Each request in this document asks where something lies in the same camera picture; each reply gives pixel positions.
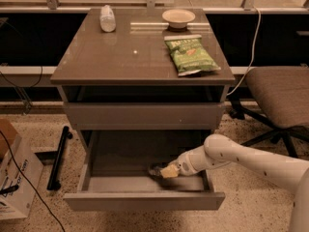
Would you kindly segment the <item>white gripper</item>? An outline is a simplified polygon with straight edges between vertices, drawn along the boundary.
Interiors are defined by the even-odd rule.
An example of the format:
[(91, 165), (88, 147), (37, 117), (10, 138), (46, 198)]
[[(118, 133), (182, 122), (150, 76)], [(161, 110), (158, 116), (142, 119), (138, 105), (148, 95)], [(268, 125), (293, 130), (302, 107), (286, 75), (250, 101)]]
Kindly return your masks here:
[(183, 176), (191, 176), (196, 173), (193, 167), (189, 153), (183, 153), (176, 159), (176, 164), (169, 164), (160, 170), (161, 176), (164, 179), (176, 178), (179, 174)]

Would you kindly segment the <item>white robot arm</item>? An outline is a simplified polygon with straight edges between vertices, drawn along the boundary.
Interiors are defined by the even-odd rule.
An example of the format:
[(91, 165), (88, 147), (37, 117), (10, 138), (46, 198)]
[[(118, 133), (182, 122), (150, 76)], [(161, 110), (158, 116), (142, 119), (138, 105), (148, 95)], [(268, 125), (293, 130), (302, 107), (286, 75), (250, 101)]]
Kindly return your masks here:
[(269, 182), (295, 196), (289, 232), (309, 231), (309, 161), (273, 154), (246, 146), (232, 139), (212, 134), (202, 146), (179, 155), (159, 174), (163, 178), (191, 176), (230, 162), (254, 171)]

